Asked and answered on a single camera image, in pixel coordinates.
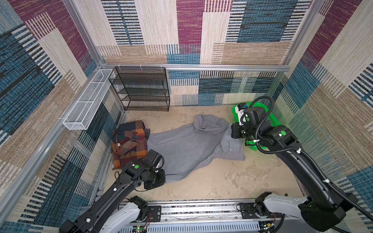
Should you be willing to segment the grey long sleeve shirt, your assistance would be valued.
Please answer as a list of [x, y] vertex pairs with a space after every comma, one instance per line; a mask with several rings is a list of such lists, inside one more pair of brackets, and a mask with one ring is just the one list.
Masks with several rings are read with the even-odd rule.
[[197, 115], [191, 124], [150, 134], [149, 150], [165, 159], [166, 182], [178, 182], [215, 158], [244, 161], [243, 144], [231, 137], [231, 124], [213, 115]]

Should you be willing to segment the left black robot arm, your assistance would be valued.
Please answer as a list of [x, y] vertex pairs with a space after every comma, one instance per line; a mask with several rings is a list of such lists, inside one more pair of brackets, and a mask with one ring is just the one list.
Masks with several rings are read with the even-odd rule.
[[121, 202], [142, 183], [146, 190], [161, 187], [165, 183], [164, 157], [150, 150], [144, 158], [130, 161], [111, 187], [85, 213], [75, 221], [66, 220], [60, 233], [111, 233], [118, 232], [132, 221], [144, 220], [147, 202], [135, 196], [123, 210], [112, 214]]

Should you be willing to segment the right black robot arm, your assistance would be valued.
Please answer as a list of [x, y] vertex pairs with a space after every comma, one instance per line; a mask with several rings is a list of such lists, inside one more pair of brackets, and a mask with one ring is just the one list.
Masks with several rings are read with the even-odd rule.
[[279, 124], [265, 105], [240, 103], [233, 107], [232, 113], [235, 118], [231, 126], [232, 138], [244, 138], [260, 152], [276, 155], [309, 192], [300, 199], [264, 192], [255, 200], [256, 214], [266, 217], [270, 213], [282, 213], [301, 218], [320, 232], [338, 230], [337, 225], [346, 213], [356, 207], [356, 196], [333, 184], [303, 150], [294, 133]]

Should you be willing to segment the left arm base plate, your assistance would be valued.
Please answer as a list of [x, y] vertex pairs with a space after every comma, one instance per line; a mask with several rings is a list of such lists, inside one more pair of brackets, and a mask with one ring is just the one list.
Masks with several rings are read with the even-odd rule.
[[161, 205], [150, 205], [146, 208], [139, 208], [138, 206], [135, 207], [135, 210], [139, 210], [139, 215], [137, 218], [130, 222], [131, 224], [135, 223], [142, 223], [145, 224], [146, 222], [160, 222], [161, 214], [162, 214], [162, 207]]

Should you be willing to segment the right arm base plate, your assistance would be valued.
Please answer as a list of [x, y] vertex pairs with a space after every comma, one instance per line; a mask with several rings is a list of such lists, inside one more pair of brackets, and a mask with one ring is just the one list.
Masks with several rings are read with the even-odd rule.
[[243, 219], [277, 219], [282, 217], [281, 213], [272, 213], [261, 203], [238, 203], [236, 210], [241, 213]]

